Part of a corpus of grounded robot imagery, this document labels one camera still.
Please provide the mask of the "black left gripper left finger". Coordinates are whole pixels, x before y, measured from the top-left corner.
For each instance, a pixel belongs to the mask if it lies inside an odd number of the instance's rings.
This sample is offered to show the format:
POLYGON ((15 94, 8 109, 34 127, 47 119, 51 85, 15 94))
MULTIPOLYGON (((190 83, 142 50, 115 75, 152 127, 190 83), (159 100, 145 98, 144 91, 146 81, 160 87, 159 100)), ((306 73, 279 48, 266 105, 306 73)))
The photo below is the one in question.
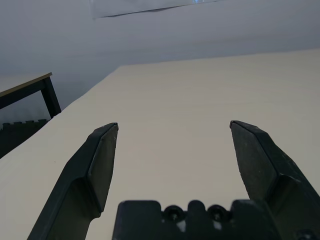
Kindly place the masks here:
POLYGON ((28 239, 84 240, 105 209, 119 126, 95 129, 64 166, 28 239))

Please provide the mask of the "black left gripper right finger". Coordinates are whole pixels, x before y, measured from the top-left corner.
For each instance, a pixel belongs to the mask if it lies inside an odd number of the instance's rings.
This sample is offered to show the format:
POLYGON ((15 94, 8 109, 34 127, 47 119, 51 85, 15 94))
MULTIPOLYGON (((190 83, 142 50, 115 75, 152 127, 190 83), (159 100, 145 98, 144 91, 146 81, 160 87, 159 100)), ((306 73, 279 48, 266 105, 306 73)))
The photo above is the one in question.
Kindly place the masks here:
POLYGON ((296 163, 257 126, 233 120, 229 127, 249 198, 266 203, 283 240, 318 240, 320 196, 296 163))

